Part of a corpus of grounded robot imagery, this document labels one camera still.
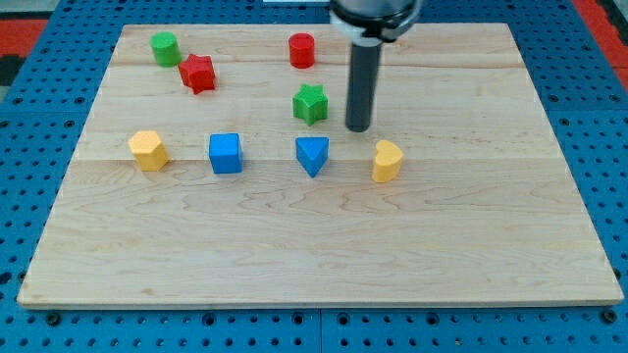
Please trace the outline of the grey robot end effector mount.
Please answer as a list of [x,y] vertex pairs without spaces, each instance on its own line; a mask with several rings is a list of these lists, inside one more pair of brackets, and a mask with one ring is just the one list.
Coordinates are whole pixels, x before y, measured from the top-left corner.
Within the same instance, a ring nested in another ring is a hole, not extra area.
[[331,0],[331,24],[353,43],[391,43],[417,22],[422,0]]

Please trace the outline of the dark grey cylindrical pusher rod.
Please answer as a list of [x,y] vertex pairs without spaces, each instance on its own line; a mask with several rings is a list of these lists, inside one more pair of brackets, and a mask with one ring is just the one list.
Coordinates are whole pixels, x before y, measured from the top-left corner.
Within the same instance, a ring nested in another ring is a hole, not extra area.
[[345,126],[364,132],[372,122],[382,45],[351,45],[345,107]]

